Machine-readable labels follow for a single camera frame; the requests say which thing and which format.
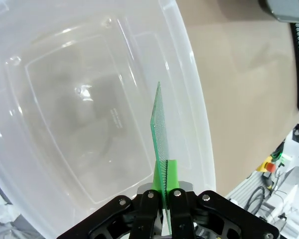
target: black cable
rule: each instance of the black cable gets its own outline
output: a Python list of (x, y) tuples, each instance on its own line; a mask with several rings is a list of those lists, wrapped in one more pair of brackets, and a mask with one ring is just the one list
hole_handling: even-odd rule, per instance
[(281, 192), (281, 193), (284, 193), (284, 194), (288, 195), (288, 193), (286, 193), (284, 191), (281, 191), (281, 190), (276, 190), (275, 192)]
[(276, 162), (277, 160), (280, 159), (281, 153), (284, 150), (284, 144), (285, 144), (285, 140), (281, 142), (281, 144), (279, 144), (276, 150), (270, 155), (273, 158), (272, 162)]
[[(262, 193), (261, 193), (260, 195), (257, 195), (257, 197), (252, 201), (253, 196), (254, 196), (259, 190), (261, 190)], [(250, 197), (249, 197), (249, 199), (248, 199), (248, 201), (247, 201), (247, 204), (246, 204), (245, 207), (244, 207), (244, 209), (245, 209), (246, 211), (248, 211), (249, 208), (250, 208), (250, 205), (251, 205), (253, 202), (255, 202), (255, 201), (258, 199), (259, 196), (261, 196), (261, 197), (260, 197), (259, 204), (258, 204), (258, 206), (251, 212), (253, 215), (255, 215), (255, 214), (259, 211), (261, 205), (263, 204), (263, 202), (264, 202), (264, 200), (265, 200), (265, 188), (264, 188), (263, 186), (259, 186), (258, 188), (256, 188), (256, 189), (253, 191), (253, 193), (250, 195)]]
[(279, 168), (280, 168), (281, 166), (284, 167), (285, 165), (284, 165), (283, 163), (280, 163), (279, 166), (278, 166), (278, 168), (276, 169), (276, 171), (275, 171), (275, 178), (277, 178), (277, 181), (276, 181), (275, 185), (273, 185), (273, 188), (275, 188), (276, 186), (278, 186), (279, 179), (280, 179), (280, 177), (283, 176), (283, 174), (284, 174), (284, 173), (281, 173), (281, 174), (279, 174), (279, 175), (277, 176), (277, 172), (279, 171)]
[(284, 207), (285, 201), (284, 201), (284, 199), (282, 198), (282, 196), (278, 195), (277, 193), (276, 193), (275, 195), (281, 198), (281, 200), (283, 201), (283, 207)]
[(269, 213), (269, 215), (272, 217), (272, 219), (273, 219), (273, 221), (274, 221), (274, 224), (276, 224), (276, 220), (275, 220), (275, 218), (273, 217), (273, 215), (271, 214), (270, 211), (265, 210), (265, 209), (263, 209), (263, 208), (260, 208), (260, 210), (263, 210), (264, 212)]

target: screw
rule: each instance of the screw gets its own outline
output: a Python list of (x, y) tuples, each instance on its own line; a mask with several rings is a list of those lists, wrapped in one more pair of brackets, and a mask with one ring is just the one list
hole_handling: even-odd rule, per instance
[(178, 196), (180, 196), (180, 195), (181, 195), (181, 192), (180, 192), (180, 191), (178, 191), (178, 190), (174, 191), (174, 196), (178, 197)]
[(205, 195), (203, 195), (202, 199), (203, 199), (205, 202), (207, 202), (207, 201), (210, 200), (210, 197), (209, 197), (207, 194), (205, 194)]
[(79, 95), (82, 93), (82, 89), (80, 87), (74, 88), (74, 90), (75, 90), (75, 93), (77, 93)]
[(124, 199), (120, 200), (120, 205), (123, 206), (125, 205), (126, 201)]
[(17, 66), (20, 64), (21, 62), (21, 58), (18, 57), (18, 56), (12, 56), (10, 57), (10, 62), (14, 65), (14, 66)]
[(102, 26), (105, 28), (110, 28), (112, 25), (112, 19), (107, 18), (102, 22)]
[(271, 233), (266, 233), (265, 239), (274, 239), (274, 235), (272, 235)]

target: bolt head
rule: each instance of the bolt head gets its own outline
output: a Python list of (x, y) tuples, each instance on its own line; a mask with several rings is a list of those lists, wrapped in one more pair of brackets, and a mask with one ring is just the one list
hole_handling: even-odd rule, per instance
[(272, 235), (271, 233), (266, 233), (264, 238), (265, 239), (274, 239), (274, 235)]
[(120, 200), (120, 205), (121, 205), (121, 206), (123, 206), (123, 205), (125, 205), (125, 204), (126, 204), (125, 199)]
[(179, 197), (181, 195), (181, 192), (179, 190), (174, 191), (174, 196)]
[(205, 195), (203, 195), (202, 199), (203, 199), (203, 201), (207, 202), (210, 200), (210, 197), (207, 194), (205, 194)]

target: clear plastic bin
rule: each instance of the clear plastic bin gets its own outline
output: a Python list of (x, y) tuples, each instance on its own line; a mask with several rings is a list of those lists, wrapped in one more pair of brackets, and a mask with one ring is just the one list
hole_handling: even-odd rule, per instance
[(179, 179), (197, 193), (215, 189), (174, 0), (0, 0), (0, 186), (43, 236), (152, 181), (158, 81)]

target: tan tabletop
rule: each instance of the tan tabletop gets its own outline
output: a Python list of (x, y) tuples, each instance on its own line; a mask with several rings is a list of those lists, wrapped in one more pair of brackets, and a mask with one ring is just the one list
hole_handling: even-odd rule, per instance
[(290, 27), (257, 0), (177, 0), (205, 97), (217, 192), (226, 195), (299, 120)]

